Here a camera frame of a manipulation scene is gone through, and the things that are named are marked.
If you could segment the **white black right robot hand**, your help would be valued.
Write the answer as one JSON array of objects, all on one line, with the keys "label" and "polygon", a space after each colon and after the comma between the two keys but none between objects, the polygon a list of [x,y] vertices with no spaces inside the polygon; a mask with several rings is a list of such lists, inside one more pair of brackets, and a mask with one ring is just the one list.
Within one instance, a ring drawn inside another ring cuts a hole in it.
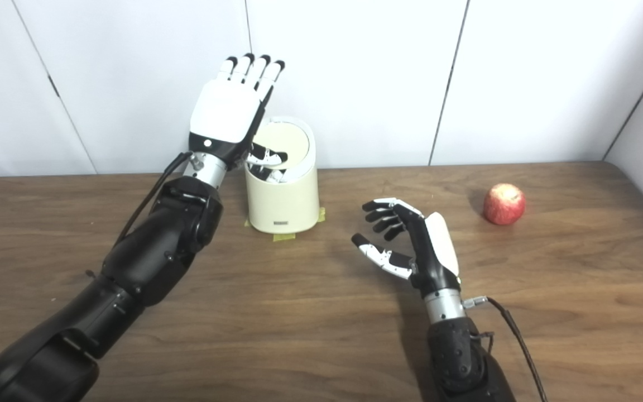
[{"label": "white black right robot hand", "polygon": [[414,250],[413,255],[404,255],[354,234],[352,242],[365,257],[385,272],[410,281],[422,298],[444,289],[461,290],[456,252],[441,214],[425,216],[398,198],[373,199],[362,210],[383,239],[391,241],[407,232]]}]

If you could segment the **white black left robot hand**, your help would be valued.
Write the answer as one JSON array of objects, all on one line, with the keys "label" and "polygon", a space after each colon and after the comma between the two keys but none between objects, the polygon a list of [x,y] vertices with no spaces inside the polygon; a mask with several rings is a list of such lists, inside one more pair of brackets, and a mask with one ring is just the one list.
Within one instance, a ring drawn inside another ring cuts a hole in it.
[{"label": "white black left robot hand", "polygon": [[225,174],[241,165],[276,167],[288,160],[287,153],[253,140],[285,66],[283,60],[272,61],[267,54],[248,53],[223,61],[193,109],[191,156],[184,175],[218,189]]}]

